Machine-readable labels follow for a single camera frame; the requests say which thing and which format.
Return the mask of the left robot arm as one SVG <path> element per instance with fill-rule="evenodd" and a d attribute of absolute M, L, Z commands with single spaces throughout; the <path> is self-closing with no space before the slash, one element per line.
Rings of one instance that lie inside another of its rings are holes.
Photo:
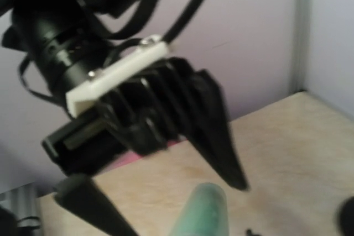
<path fill-rule="evenodd" d="M 159 0 L 1 0 L 11 12 L 2 46 L 34 64 L 70 122 L 43 139 L 67 176 L 94 176 L 116 157 L 141 157 L 187 139 L 230 187 L 249 183 L 233 147 L 221 87 L 173 57 L 171 45 L 204 0 L 189 0 L 163 35 L 138 38 Z"/>

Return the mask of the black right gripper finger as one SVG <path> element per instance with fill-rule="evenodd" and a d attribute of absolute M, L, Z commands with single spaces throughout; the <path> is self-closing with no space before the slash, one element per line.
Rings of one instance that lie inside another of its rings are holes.
<path fill-rule="evenodd" d="M 55 186 L 55 202 L 108 235 L 137 235 L 92 178 L 74 174 Z"/>

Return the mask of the pink toy microphone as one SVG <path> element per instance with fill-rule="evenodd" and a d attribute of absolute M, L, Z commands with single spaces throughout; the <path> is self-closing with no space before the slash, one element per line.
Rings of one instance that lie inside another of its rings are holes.
<path fill-rule="evenodd" d="M 133 163 L 141 158 L 147 158 L 149 156 L 155 155 L 157 153 L 160 153 L 162 151 L 167 151 L 169 147 L 179 144 L 181 141 L 169 141 L 167 144 L 167 147 L 162 149 L 162 150 L 158 150 L 150 155 L 147 156 L 140 156 L 137 153 L 134 153 L 132 151 L 128 151 L 126 153 L 124 153 L 122 156 L 120 156 L 117 160 L 115 160 L 112 164 L 110 164 L 107 168 L 107 170 L 112 170 L 112 169 L 116 169 L 118 167 L 122 167 L 125 165 L 128 165 L 130 163 Z"/>

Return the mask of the teal toy microphone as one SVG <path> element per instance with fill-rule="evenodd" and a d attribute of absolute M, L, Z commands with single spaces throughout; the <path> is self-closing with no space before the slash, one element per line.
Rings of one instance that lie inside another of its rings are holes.
<path fill-rule="evenodd" d="M 214 183 L 194 188 L 170 235 L 229 235 L 227 199 Z"/>

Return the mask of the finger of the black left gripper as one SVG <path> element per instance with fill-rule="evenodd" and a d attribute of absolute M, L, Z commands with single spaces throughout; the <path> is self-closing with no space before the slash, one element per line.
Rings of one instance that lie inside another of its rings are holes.
<path fill-rule="evenodd" d="M 206 70 L 184 78 L 185 99 L 192 116 L 191 143 L 230 187 L 249 190 L 234 148 L 221 87 Z"/>

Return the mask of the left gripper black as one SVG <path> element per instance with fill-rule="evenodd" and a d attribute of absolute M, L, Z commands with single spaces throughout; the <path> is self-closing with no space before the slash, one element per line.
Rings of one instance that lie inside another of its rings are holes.
<path fill-rule="evenodd" d="M 43 148 L 67 175 L 96 175 L 132 150 L 148 156 L 195 129 L 187 60 L 154 63 L 103 95 L 93 107 L 47 136 Z"/>

